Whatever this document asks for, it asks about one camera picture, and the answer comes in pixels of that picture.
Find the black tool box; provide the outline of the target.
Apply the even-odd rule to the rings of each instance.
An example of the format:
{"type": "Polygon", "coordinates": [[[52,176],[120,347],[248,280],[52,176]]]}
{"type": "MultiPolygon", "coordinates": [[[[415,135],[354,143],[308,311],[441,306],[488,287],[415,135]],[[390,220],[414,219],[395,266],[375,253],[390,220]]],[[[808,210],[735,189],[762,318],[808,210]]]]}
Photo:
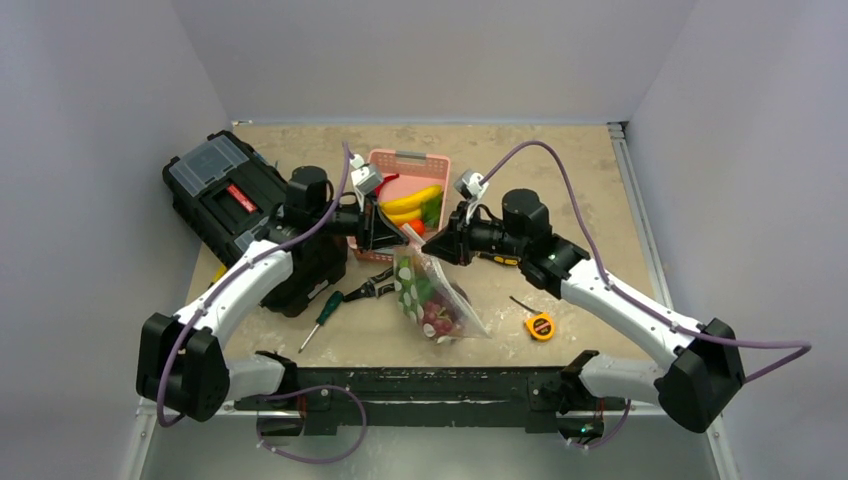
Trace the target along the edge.
{"type": "MultiPolygon", "coordinates": [[[[256,240],[283,244],[311,228],[329,206],[334,188],[317,166],[301,166],[290,179],[230,131],[163,168],[174,210],[227,267],[256,240]]],[[[262,307],[296,317],[346,273],[341,238],[316,233],[292,250],[292,275],[266,295],[262,307]]]]}

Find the green toy leaf vegetable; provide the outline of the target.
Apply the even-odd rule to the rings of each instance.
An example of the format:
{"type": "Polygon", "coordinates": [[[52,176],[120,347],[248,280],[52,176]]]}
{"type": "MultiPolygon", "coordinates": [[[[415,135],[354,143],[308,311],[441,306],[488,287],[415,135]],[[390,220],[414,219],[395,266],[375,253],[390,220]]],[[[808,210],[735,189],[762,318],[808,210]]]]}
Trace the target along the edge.
{"type": "Polygon", "coordinates": [[[425,305],[435,294],[434,283],[428,277],[412,277],[397,280],[398,305],[404,315],[420,320],[425,314],[425,305]]]}

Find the aluminium frame rail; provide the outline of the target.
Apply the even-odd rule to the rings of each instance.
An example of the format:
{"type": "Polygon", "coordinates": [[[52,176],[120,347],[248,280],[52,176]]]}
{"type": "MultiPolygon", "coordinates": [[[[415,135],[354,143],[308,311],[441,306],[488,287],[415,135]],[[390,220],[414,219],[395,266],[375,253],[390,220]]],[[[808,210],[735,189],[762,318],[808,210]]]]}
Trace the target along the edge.
{"type": "Polygon", "coordinates": [[[627,144],[624,125],[608,123],[607,131],[616,163],[628,198],[628,204],[635,225],[644,260],[648,268],[649,278],[654,291],[654,298],[662,305],[674,309],[668,283],[663,271],[662,260],[651,228],[651,223],[643,201],[641,189],[636,178],[635,169],[627,144]]]}

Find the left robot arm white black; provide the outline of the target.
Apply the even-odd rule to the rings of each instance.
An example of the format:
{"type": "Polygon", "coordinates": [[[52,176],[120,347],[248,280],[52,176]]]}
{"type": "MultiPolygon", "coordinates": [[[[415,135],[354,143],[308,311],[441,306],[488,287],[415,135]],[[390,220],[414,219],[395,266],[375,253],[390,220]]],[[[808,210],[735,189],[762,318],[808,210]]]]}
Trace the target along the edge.
{"type": "Polygon", "coordinates": [[[238,327],[275,288],[304,272],[295,261],[297,247],[309,240],[352,236],[365,230],[363,247],[376,241],[382,248],[405,245],[407,236],[380,210],[376,191],[382,175],[370,164],[344,169],[357,198],[354,220],[341,216],[337,189],[320,218],[300,235],[284,242],[262,239],[212,286],[176,314],[152,315],[143,325],[137,389],[156,403],[158,423],[171,427],[183,417],[210,419],[228,401],[260,396],[272,408],[284,409],[297,399],[298,382],[287,370],[292,363],[276,354],[258,352],[227,364],[223,348],[238,327]]]}

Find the red toy grape bunch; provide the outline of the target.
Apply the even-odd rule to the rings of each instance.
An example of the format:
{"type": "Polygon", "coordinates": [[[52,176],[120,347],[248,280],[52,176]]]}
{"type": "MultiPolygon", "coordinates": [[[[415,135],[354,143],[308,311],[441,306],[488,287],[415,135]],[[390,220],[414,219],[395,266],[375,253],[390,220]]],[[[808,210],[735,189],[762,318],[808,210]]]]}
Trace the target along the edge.
{"type": "Polygon", "coordinates": [[[446,342],[463,336],[463,327],[453,310],[435,301],[426,302],[422,310],[420,325],[426,338],[446,342]]]}

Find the pink plastic basket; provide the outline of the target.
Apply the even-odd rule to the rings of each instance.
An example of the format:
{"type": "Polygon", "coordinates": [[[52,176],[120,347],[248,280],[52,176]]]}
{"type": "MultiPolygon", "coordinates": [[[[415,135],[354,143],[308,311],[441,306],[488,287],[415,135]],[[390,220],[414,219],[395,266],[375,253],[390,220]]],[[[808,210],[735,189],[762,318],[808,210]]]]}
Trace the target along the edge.
{"type": "Polygon", "coordinates": [[[444,155],[425,154],[389,149],[374,149],[368,156],[368,162],[374,165],[383,177],[399,174],[400,177],[387,184],[378,197],[380,202],[388,202],[414,194],[432,185],[443,189],[443,206],[439,228],[427,229],[422,238],[429,238],[444,225],[444,212],[447,196],[447,184],[451,169],[450,159],[444,155]]]}

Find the yellow toy banana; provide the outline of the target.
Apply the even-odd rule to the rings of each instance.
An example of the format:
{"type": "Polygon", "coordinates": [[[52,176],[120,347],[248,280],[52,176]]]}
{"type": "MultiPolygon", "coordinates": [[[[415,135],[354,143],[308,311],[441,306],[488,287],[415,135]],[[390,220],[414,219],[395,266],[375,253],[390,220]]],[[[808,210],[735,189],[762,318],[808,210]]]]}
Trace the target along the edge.
{"type": "Polygon", "coordinates": [[[440,199],[442,193],[441,186],[432,185],[414,194],[383,202],[380,204],[380,209],[394,225],[402,227],[414,220],[420,220],[423,215],[423,205],[430,200],[440,199]]]}

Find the orange tape measure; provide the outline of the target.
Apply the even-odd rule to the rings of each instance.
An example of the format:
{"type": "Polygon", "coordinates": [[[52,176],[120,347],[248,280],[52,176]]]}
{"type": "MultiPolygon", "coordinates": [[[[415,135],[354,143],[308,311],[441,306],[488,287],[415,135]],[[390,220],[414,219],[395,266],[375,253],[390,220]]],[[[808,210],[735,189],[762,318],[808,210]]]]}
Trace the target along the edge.
{"type": "Polygon", "coordinates": [[[534,309],[512,295],[509,298],[530,314],[524,321],[524,326],[534,341],[547,342],[554,337],[556,325],[547,312],[534,309]]]}

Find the orange toy carrot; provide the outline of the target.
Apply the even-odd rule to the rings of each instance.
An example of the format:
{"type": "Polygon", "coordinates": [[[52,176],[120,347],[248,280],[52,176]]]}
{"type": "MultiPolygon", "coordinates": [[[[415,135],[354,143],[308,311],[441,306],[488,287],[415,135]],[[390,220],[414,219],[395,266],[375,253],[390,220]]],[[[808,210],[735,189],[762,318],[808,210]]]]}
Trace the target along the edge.
{"type": "Polygon", "coordinates": [[[419,236],[423,236],[426,233],[427,227],[420,218],[414,218],[410,220],[407,225],[412,228],[419,236]]]}

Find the black yellow screwdriver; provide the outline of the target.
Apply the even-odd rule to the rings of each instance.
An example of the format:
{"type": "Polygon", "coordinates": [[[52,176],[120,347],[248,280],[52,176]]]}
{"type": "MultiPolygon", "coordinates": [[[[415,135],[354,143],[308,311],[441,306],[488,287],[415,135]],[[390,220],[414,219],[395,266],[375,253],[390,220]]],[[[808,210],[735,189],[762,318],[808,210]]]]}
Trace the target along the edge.
{"type": "Polygon", "coordinates": [[[519,265],[519,260],[513,257],[493,255],[491,260],[505,266],[516,267],[519,265]]]}

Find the clear zip top bag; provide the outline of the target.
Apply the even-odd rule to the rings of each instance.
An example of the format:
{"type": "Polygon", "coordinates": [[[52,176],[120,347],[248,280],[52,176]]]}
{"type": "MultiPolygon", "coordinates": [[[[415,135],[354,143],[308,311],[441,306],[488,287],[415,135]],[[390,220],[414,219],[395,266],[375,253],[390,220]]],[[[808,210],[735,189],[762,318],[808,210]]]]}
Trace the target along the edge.
{"type": "Polygon", "coordinates": [[[401,227],[408,244],[393,253],[393,284],[402,315],[424,338],[449,345],[465,338],[490,337],[467,295],[449,280],[440,260],[425,254],[425,240],[409,225],[401,227]]]}

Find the red toy chili pepper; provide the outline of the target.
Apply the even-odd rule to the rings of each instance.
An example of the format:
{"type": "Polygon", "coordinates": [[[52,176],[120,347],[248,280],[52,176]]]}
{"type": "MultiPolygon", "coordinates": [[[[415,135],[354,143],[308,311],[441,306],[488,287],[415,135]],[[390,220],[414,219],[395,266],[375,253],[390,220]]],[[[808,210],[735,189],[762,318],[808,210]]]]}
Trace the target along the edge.
{"type": "Polygon", "coordinates": [[[400,177],[400,175],[399,175],[399,174],[390,174],[390,175],[385,176],[385,177],[381,180],[380,184],[379,184],[379,185],[375,188],[375,190],[374,190],[375,195],[376,195],[377,197],[379,197],[379,196],[380,196],[380,194],[381,194],[381,192],[382,192],[382,190],[384,189],[384,187],[385,187],[387,184],[389,184],[390,182],[392,182],[392,181],[394,181],[394,180],[397,180],[399,177],[400,177]]]}

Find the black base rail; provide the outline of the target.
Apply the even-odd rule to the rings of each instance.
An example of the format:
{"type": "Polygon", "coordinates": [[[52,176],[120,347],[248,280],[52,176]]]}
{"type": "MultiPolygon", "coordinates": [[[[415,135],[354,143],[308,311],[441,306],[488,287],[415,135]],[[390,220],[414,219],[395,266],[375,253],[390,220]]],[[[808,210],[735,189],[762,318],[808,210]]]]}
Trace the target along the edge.
{"type": "Polygon", "coordinates": [[[301,432],[333,435],[340,426],[520,428],[594,439],[623,410],[599,400],[561,367],[300,367],[285,392],[298,399],[236,402],[239,410],[291,411],[301,432]]]}

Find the black pliers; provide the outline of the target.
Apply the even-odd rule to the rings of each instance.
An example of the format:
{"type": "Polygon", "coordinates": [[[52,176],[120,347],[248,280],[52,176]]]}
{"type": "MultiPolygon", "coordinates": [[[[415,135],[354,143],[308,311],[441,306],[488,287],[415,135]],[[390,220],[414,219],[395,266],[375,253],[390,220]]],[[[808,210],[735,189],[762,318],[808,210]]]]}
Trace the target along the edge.
{"type": "Polygon", "coordinates": [[[356,290],[343,296],[343,302],[349,303],[365,298],[380,298],[397,289],[394,281],[394,269],[388,267],[377,275],[368,277],[356,290]]]}

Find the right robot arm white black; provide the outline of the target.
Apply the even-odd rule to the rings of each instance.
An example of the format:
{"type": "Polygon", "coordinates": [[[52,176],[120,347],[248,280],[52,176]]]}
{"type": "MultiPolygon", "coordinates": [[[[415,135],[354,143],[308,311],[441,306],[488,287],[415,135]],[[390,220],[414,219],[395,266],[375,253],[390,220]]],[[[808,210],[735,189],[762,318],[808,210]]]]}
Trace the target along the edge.
{"type": "Polygon", "coordinates": [[[501,206],[501,218],[484,219],[486,206],[462,201],[423,252],[460,266],[480,252],[515,257],[533,287],[593,314],[648,355],[629,361],[597,353],[573,363],[561,381],[569,404],[636,400],[661,407],[688,431],[705,432],[746,380],[734,330],[718,318],[703,324],[669,310],[615,278],[554,233],[535,191],[511,190],[501,206]]]}

